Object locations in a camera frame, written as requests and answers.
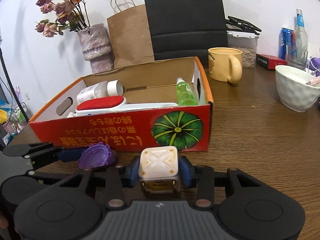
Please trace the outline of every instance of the yellow mug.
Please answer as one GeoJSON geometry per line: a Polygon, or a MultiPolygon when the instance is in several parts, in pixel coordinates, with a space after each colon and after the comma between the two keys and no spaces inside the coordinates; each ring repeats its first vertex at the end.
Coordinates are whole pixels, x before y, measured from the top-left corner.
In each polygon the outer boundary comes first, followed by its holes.
{"type": "Polygon", "coordinates": [[[232,48],[208,49],[209,76],[212,79],[238,84],[242,77],[242,51],[232,48]]]}

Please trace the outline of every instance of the plastic storage container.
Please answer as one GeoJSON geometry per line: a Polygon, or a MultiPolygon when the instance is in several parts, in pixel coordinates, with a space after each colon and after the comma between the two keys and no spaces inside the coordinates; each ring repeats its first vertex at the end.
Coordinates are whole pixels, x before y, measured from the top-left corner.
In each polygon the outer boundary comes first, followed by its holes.
{"type": "Polygon", "coordinates": [[[242,67],[254,68],[256,66],[257,45],[259,36],[255,33],[227,31],[230,48],[239,49],[242,54],[242,67]]]}

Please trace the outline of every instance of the pumpkin illustration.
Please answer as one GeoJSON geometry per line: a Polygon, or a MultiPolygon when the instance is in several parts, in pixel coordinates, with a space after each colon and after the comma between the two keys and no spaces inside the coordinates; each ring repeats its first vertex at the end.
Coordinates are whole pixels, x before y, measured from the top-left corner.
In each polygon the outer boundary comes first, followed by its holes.
{"type": "Polygon", "coordinates": [[[202,138],[203,124],[194,114],[174,111],[158,117],[151,133],[160,146],[189,149],[202,138]]]}

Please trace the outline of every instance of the red box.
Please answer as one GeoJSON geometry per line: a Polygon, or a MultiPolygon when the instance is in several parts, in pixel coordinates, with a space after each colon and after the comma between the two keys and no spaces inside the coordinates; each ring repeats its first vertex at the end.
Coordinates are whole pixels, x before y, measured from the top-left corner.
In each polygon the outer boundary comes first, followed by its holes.
{"type": "Polygon", "coordinates": [[[178,150],[206,151],[212,124],[213,98],[197,57],[154,61],[79,78],[30,119],[42,142],[67,148],[98,142],[116,151],[141,152],[148,147],[174,145],[178,150]],[[137,110],[66,118],[77,107],[85,87],[120,80],[128,103],[176,102],[178,77],[191,84],[198,106],[137,110]],[[67,109],[59,116],[59,109],[67,109]]]}
{"type": "Polygon", "coordinates": [[[276,66],[287,65],[288,62],[279,57],[265,54],[257,54],[257,64],[263,66],[266,69],[275,69],[276,66]]]}

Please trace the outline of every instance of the black cable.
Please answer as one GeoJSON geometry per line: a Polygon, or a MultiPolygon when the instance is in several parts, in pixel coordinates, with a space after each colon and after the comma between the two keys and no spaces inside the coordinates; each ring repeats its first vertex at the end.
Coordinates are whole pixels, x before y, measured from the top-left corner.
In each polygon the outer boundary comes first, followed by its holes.
{"type": "Polygon", "coordinates": [[[8,87],[5,85],[4,81],[2,80],[2,78],[0,77],[0,80],[2,81],[2,83],[4,84],[5,88],[7,89],[7,91],[9,92],[10,96],[11,96],[11,112],[10,112],[10,116],[8,118],[8,122],[5,126],[3,127],[7,127],[8,123],[10,122],[11,116],[12,116],[12,112],[13,112],[13,98],[12,98],[12,94],[10,93],[10,90],[8,89],[8,87]]]}
{"type": "Polygon", "coordinates": [[[13,94],[13,97],[14,97],[14,99],[16,100],[17,105],[18,105],[18,107],[20,108],[21,113],[23,114],[24,118],[26,119],[26,121],[27,121],[27,123],[28,123],[28,122],[29,122],[29,118],[27,117],[26,112],[23,110],[23,107],[22,107],[22,105],[21,105],[21,103],[20,103],[20,101],[19,101],[19,98],[17,97],[17,94],[16,94],[16,92],[14,91],[14,88],[13,88],[13,86],[12,86],[12,83],[11,83],[11,80],[10,80],[10,77],[9,77],[9,74],[8,74],[7,69],[6,69],[6,67],[5,67],[4,59],[3,59],[3,56],[2,56],[1,47],[0,47],[0,60],[1,60],[1,64],[2,64],[2,68],[3,68],[3,71],[4,71],[5,78],[7,79],[7,82],[8,82],[8,84],[9,84],[10,90],[11,90],[11,92],[12,92],[12,94],[13,94]]]}

